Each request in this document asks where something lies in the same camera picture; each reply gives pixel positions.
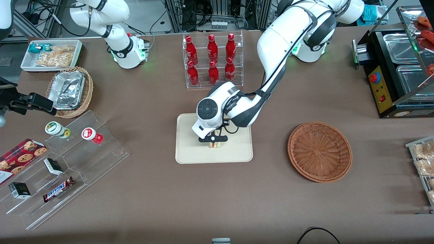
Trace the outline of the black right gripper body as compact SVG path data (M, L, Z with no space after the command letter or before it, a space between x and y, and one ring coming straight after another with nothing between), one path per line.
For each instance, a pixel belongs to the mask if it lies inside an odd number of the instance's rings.
M19 93L17 89L0 90L0 109L1 111L14 111L20 114L26 114L32 107L28 103L31 95Z

